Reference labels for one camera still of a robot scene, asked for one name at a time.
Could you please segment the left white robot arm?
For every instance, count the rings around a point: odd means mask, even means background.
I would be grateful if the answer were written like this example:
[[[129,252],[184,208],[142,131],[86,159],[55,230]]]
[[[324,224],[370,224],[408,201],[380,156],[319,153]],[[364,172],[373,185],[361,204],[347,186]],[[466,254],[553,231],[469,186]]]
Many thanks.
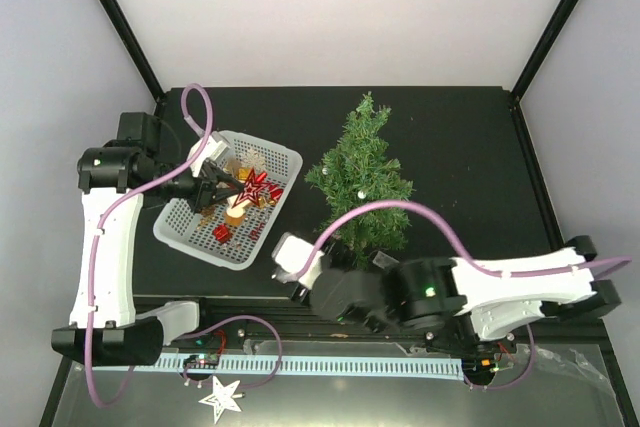
[[[81,274],[69,322],[53,330],[51,347],[85,367],[152,365],[180,336],[202,346],[214,335],[213,319],[194,301],[136,313],[134,244],[145,198],[184,199],[199,213],[243,188],[215,163],[229,145],[215,132],[212,115],[181,165],[157,158],[161,123],[125,112],[116,138],[87,149],[77,163],[85,222]]]

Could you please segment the red glitter star ornament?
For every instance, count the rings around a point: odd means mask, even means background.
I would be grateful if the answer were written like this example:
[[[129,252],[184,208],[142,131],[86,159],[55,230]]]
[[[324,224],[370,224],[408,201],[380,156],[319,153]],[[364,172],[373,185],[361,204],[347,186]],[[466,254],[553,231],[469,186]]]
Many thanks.
[[[266,178],[266,172],[256,173],[254,169],[251,169],[244,182],[243,190],[237,195],[233,206],[245,207],[249,203],[258,206],[260,194],[267,187]]]

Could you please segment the small green christmas tree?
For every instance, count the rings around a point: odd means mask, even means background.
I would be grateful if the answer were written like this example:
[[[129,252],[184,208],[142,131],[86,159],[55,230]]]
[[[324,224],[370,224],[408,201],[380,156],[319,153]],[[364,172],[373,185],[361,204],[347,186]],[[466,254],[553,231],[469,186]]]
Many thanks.
[[[408,200],[414,192],[413,182],[402,177],[400,161],[387,156],[389,143],[380,136],[390,115],[389,106],[376,104],[370,92],[364,94],[347,115],[336,145],[305,175],[330,209],[322,230],[368,202]],[[374,210],[347,222],[333,238],[352,267],[365,269],[375,251],[404,247],[409,225],[407,212],[400,208]]]

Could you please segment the white plastic basket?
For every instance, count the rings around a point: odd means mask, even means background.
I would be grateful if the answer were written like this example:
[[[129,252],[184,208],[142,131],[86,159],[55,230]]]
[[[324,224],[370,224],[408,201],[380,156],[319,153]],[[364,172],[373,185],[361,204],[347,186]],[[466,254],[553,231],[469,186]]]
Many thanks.
[[[280,144],[246,133],[229,130],[220,132],[229,145],[217,164],[224,167],[229,159],[237,160],[247,152],[265,160],[267,180],[282,190],[274,205],[264,209],[252,207],[243,222],[231,229],[231,239],[219,242],[214,229],[224,225],[226,208],[216,205],[209,216],[192,212],[182,199],[170,201],[155,221],[155,237],[169,247],[214,266],[241,271],[251,266],[274,226],[284,202],[291,192],[303,166],[301,155]]]

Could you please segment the silver star topper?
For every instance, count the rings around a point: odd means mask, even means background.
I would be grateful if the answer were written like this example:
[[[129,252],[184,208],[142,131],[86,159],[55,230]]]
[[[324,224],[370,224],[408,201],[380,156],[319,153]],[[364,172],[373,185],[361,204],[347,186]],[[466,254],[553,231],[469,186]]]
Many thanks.
[[[238,404],[242,395],[238,391],[240,381],[224,384],[217,376],[211,378],[211,393],[198,401],[212,409],[213,424],[217,425],[226,412],[242,413]]]

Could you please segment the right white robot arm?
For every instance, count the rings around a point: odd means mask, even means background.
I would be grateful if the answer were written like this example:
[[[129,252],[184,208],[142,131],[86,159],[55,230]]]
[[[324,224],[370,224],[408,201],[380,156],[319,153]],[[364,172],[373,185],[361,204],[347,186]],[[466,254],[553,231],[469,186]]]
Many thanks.
[[[476,350],[539,319],[601,318],[618,307],[613,282],[581,266],[593,255],[582,236],[535,257],[474,263],[431,257],[353,270],[287,234],[273,259],[279,278],[298,282],[319,317],[373,332],[442,331]]]

